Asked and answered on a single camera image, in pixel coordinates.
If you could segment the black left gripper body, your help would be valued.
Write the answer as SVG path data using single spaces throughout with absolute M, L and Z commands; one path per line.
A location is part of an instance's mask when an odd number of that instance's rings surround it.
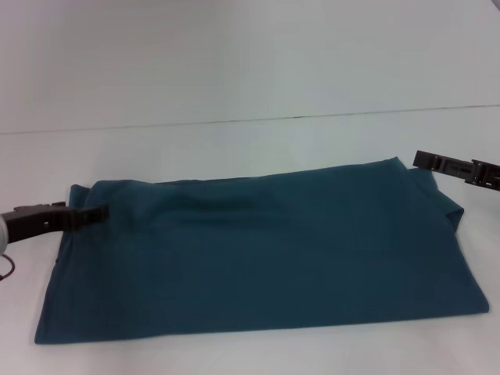
M 1 214 L 1 243 L 10 244 L 57 231 L 70 231 L 74 209 L 65 202 L 26 205 Z

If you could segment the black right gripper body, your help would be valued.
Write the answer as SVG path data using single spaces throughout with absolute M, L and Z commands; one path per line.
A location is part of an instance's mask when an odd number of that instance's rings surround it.
M 495 191 L 500 190 L 500 166 L 480 160 L 472 160 L 473 175 L 471 184 Z

